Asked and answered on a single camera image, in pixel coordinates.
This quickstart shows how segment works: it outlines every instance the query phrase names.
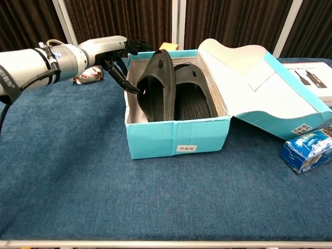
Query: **black cable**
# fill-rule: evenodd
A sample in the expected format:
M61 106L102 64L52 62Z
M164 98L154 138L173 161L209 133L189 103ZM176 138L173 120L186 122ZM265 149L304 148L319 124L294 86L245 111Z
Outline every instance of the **black cable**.
M56 70L54 69L50 69L50 70L47 70L46 72L42 73L42 74L38 74L37 76L33 77L32 79L30 79L27 83L25 83L21 88L21 92L23 92L26 88L28 88L29 86L31 86L34 82L36 82L37 80L42 80L46 77L49 77L51 75L53 75L54 73L56 73ZM5 108L3 109L2 113L1 113L1 117L0 117L0 135L1 135L1 128L2 128L2 125L4 123L4 120L5 120L5 117L6 117L6 114L8 112L8 109L10 108L10 104L7 104L5 106Z
M36 48L33 48L33 50L36 51L36 52L40 55L40 57L44 60L45 65L46 65L46 67L47 67L47 70L50 70L50 69L51 69L50 63L49 63L48 60L45 58L45 56L43 55L43 53L40 52L40 51L39 51L38 49L36 49ZM49 85L49 84L52 83L52 79L53 79L53 77L52 77L52 76L49 76L48 78L49 78L49 79L48 79L48 83L47 83L47 85Z
M33 77L32 79L30 79L27 83L25 83L21 88L21 92L23 92L26 88L28 88L29 86L31 86L34 82L36 82L38 80L37 77Z
M0 135L1 135L1 128L2 128L2 124L4 123L6 114L8 112L8 109L10 108L10 105L6 105L5 108L3 109L2 113L1 113L1 117L0 117Z

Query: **box label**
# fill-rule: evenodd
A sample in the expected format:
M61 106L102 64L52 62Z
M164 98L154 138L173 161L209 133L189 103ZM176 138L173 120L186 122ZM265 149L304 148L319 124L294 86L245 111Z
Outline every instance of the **box label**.
M297 135L305 134L306 132L312 129L311 126L307 125L306 123L300 125L299 127L295 128L292 132Z
M195 152L197 145L178 145L176 152Z

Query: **blue fabric surface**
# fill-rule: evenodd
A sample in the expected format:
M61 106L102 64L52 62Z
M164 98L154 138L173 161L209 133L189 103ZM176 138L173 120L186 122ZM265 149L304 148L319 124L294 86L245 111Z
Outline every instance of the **blue fabric surface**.
M332 163L297 175L236 118L219 152L132 160L124 118L108 75L24 92L0 138L0 239L332 240Z

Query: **white box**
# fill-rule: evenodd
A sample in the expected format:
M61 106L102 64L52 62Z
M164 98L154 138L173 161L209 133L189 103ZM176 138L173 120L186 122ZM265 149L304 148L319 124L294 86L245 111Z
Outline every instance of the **white box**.
M324 62L283 63L327 106L332 107L332 68Z

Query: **white label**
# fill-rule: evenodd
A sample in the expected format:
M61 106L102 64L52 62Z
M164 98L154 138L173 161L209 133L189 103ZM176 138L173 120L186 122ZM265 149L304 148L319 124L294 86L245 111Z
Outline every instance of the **white label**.
M292 132L297 135L305 134L306 132L312 129L311 126L307 125L306 123L300 125L298 128L295 128Z
M58 51L53 52L53 54L54 54L54 57L57 59L62 57L61 53Z
M178 145L176 152L195 152L197 145Z

